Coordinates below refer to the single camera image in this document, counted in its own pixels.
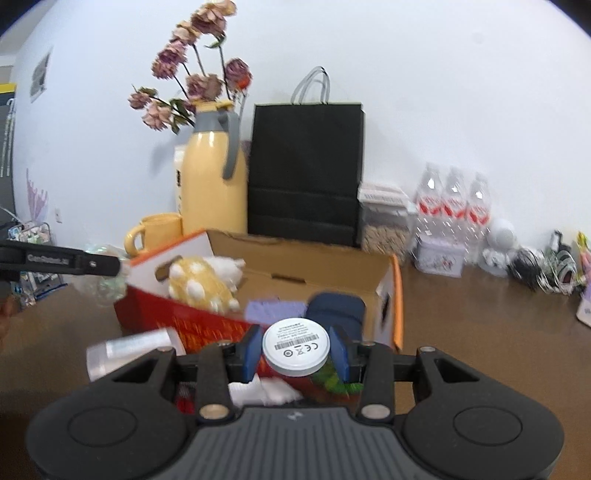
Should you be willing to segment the iridescent green crinkled bag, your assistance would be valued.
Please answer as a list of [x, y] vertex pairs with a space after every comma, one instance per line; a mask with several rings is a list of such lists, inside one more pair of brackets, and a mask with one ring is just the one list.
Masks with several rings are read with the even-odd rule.
[[130, 259], [122, 248], [110, 244], [90, 244], [86, 246], [85, 251], [118, 258], [121, 262], [120, 272], [116, 277], [65, 275], [64, 280], [96, 305], [112, 306], [126, 294], [126, 277]]

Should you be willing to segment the navy blue zipper case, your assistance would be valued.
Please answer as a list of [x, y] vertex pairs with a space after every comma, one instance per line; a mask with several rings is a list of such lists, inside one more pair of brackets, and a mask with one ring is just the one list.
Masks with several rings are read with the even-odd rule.
[[321, 292], [308, 301], [304, 317], [327, 331], [335, 326], [342, 327], [349, 338], [361, 341], [365, 313], [366, 304], [356, 295]]

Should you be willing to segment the purple fabric pouch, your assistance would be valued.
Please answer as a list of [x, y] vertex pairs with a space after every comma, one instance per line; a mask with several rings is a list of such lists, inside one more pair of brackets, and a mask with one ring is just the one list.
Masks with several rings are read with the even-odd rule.
[[308, 304], [301, 301], [253, 300], [245, 306], [243, 319], [252, 324], [269, 326], [283, 319], [303, 317], [307, 308]]

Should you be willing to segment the white round disc device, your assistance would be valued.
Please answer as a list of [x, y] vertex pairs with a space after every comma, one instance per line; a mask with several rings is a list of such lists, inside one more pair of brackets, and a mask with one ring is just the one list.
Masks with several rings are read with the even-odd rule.
[[322, 325], [307, 318], [287, 318], [270, 325], [263, 334], [263, 356], [280, 375], [307, 377], [322, 369], [331, 342]]

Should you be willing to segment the yellow white plush toy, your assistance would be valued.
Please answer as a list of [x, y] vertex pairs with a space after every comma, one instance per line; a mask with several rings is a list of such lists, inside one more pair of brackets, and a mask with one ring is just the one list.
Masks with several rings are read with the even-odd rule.
[[214, 314], [238, 312], [235, 293], [242, 282], [245, 260], [221, 256], [175, 260], [168, 271], [168, 296], [192, 308]]

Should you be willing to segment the translucent plastic box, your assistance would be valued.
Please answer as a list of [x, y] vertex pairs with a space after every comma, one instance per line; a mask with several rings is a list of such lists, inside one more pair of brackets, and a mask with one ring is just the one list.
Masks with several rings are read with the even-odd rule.
[[161, 328], [90, 346], [86, 349], [88, 378], [93, 382], [160, 348], [173, 348], [177, 355], [185, 354], [180, 336], [173, 328]]

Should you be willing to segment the white sock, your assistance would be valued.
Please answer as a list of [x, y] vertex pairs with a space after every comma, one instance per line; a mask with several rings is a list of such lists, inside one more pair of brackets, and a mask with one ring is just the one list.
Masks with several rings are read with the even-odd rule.
[[253, 377], [249, 383], [232, 382], [228, 384], [230, 399], [236, 407], [280, 406], [304, 399], [286, 381], [276, 377]]

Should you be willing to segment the small white tin box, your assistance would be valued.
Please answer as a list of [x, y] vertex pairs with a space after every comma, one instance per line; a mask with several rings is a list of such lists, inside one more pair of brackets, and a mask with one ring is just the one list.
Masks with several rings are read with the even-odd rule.
[[465, 247], [445, 239], [420, 235], [413, 255], [413, 264], [421, 272], [460, 278], [464, 267]]

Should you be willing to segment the white milk carton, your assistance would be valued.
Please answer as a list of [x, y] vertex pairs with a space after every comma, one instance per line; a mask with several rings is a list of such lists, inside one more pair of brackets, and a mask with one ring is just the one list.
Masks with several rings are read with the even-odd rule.
[[181, 207], [182, 207], [181, 176], [182, 176], [182, 164], [183, 164], [185, 150], [186, 150], [185, 145], [177, 145], [174, 147], [174, 156], [173, 156], [174, 183], [175, 183], [174, 197], [175, 197], [176, 210], [178, 213], [181, 213]]

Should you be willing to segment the clear snack container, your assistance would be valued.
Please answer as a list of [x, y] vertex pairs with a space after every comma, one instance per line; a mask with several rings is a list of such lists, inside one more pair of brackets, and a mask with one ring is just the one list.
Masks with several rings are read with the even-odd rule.
[[363, 182], [358, 189], [359, 243], [363, 251], [407, 257], [413, 218], [408, 195], [399, 187]]

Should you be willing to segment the yellow thermos jug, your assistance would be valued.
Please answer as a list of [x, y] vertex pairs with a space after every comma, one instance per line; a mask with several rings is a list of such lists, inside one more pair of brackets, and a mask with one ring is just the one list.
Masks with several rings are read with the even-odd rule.
[[181, 166], [182, 230], [245, 234], [247, 165], [240, 119], [226, 101], [195, 105], [193, 131]]

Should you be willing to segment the right water bottle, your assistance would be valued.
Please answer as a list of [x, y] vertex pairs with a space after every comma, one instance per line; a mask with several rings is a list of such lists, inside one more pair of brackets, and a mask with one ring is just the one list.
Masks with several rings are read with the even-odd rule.
[[477, 173], [470, 187], [466, 210], [466, 257], [467, 264], [476, 264], [486, 227], [491, 215], [491, 195], [488, 179]]

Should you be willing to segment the black paper bag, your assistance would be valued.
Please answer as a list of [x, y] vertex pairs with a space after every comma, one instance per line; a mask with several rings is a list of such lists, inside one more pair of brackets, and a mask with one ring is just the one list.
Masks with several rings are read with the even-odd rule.
[[249, 234], [358, 245], [365, 112], [330, 94], [328, 71], [318, 66], [289, 102], [254, 109]]

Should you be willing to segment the colourful snack packet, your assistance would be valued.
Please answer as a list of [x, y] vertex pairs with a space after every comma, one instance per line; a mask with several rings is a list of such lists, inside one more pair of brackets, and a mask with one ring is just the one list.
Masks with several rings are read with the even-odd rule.
[[591, 252], [590, 252], [590, 240], [581, 231], [578, 232], [576, 237], [576, 243], [579, 250], [580, 262], [583, 274], [590, 278], [591, 273]]

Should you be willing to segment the white wall socket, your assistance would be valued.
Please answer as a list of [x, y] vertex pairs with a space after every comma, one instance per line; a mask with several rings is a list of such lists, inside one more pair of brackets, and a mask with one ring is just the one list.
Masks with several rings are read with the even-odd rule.
[[54, 210], [54, 216], [55, 216], [55, 221], [56, 221], [58, 224], [61, 224], [61, 223], [63, 223], [63, 220], [62, 220], [62, 215], [61, 215], [61, 211], [60, 211], [60, 209], [59, 209], [59, 208], [55, 208], [55, 210]]

